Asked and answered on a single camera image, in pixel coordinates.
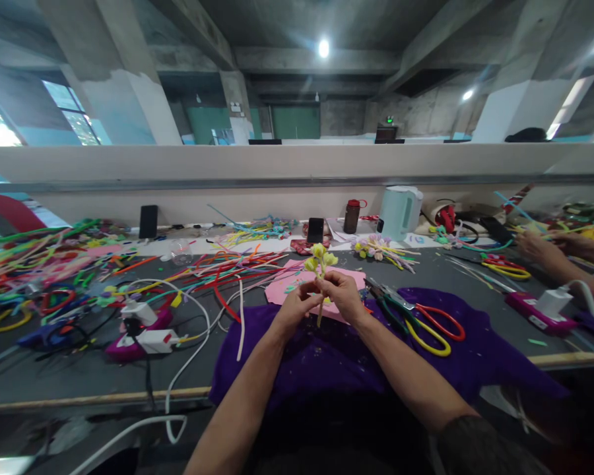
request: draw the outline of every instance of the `metal rail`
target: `metal rail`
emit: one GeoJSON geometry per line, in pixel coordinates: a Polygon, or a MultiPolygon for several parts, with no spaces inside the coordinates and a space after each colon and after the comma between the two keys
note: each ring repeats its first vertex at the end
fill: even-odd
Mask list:
{"type": "Polygon", "coordinates": [[[226,188],[303,188],[391,185],[495,185],[537,183],[544,185],[594,185],[594,174],[537,175],[436,175],[407,177],[251,178],[54,181],[51,183],[0,182],[0,193],[66,193],[82,191],[136,191],[226,188]]]}

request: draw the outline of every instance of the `yellow-handled scissors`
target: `yellow-handled scissors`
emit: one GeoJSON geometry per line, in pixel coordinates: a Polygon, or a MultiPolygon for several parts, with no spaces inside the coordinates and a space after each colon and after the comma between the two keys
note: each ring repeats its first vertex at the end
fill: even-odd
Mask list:
{"type": "Polygon", "coordinates": [[[515,279],[515,280],[527,280],[530,279],[533,275],[526,270],[525,267],[522,267],[518,264],[515,264],[509,260],[507,260],[504,256],[499,256],[497,258],[486,258],[486,259],[471,259],[469,257],[462,257],[455,254],[447,253],[446,255],[450,257],[455,257],[456,259],[460,259],[461,261],[472,262],[474,264],[479,264],[484,267],[488,267],[490,270],[497,272],[498,274],[505,275],[508,278],[515,279]]]}

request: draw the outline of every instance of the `light blue kettle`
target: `light blue kettle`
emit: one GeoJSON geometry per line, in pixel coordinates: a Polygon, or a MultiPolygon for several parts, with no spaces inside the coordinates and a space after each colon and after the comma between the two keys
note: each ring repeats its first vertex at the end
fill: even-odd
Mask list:
{"type": "Polygon", "coordinates": [[[384,238],[403,241],[405,235],[413,232],[418,226],[422,198],[422,192],[416,187],[387,187],[376,231],[384,238]]]}

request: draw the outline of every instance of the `gray table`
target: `gray table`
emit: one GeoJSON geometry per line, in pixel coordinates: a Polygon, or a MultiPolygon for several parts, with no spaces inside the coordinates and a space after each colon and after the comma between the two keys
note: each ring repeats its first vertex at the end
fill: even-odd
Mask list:
{"type": "MultiPolygon", "coordinates": [[[[423,249],[422,255],[418,257],[421,264],[416,266],[415,275],[400,271],[389,263],[367,262],[349,251],[336,254],[339,257],[338,267],[350,270],[362,268],[368,276],[392,288],[429,287],[462,297],[472,307],[487,312],[493,329],[543,369],[594,365],[594,352],[584,342],[574,336],[569,337],[570,341],[585,350],[585,353],[580,353],[564,340],[543,334],[508,307],[502,295],[489,290],[473,277],[458,272],[453,264],[439,255],[442,252],[442,249],[423,249]],[[529,338],[546,342],[548,346],[534,345],[528,342],[529,338]]],[[[457,252],[461,255],[475,255],[468,251],[457,252]]],[[[290,258],[300,259],[295,256],[291,255],[290,258]]],[[[164,278],[174,271],[171,263],[154,261],[137,268],[136,271],[126,272],[125,277],[127,280],[164,278]]],[[[548,288],[539,278],[532,278],[520,284],[535,296],[539,296],[548,288]]],[[[228,286],[221,287],[220,291],[228,298],[237,289],[237,286],[228,286]]],[[[215,318],[220,305],[213,291],[194,295],[207,308],[210,318],[215,318]]],[[[246,306],[265,303],[264,291],[261,288],[245,294],[246,306]]],[[[572,315],[574,312],[575,308],[568,308],[566,313],[572,315]]],[[[91,329],[109,314],[110,311],[105,311],[99,315],[88,316],[83,321],[83,327],[86,330],[91,329]]],[[[174,315],[172,326],[179,335],[198,334],[206,328],[202,313],[191,302],[174,309],[174,315]]],[[[225,325],[229,322],[227,318],[222,321],[225,325]]],[[[0,352],[12,346],[20,336],[34,330],[33,325],[29,323],[15,331],[0,334],[0,352]]],[[[342,324],[328,321],[327,325],[342,324]]],[[[581,334],[594,345],[594,336],[583,331],[581,334]]],[[[96,343],[104,345],[118,335],[118,321],[111,321],[96,335],[96,343]]],[[[201,403],[206,400],[213,368],[225,335],[216,328],[205,347],[179,378],[173,393],[176,404],[201,403]]],[[[200,341],[202,340],[199,339],[195,344],[184,344],[173,354],[152,359],[152,381],[157,400],[164,399],[165,389],[172,377],[200,341]]],[[[103,351],[81,352],[68,357],[55,356],[44,362],[35,361],[39,355],[28,350],[19,350],[0,363],[1,412],[49,410],[57,414],[62,408],[72,412],[105,412],[109,406],[147,407],[145,362],[120,366],[109,362],[103,351]]]]}

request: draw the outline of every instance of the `sleeve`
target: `sleeve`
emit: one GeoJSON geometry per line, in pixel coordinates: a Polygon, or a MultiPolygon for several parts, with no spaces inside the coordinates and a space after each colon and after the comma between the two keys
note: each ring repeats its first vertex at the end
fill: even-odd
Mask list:
{"type": "Polygon", "coordinates": [[[438,436],[438,452],[453,475],[552,475],[532,454],[504,439],[485,419],[463,416],[438,436]]]}

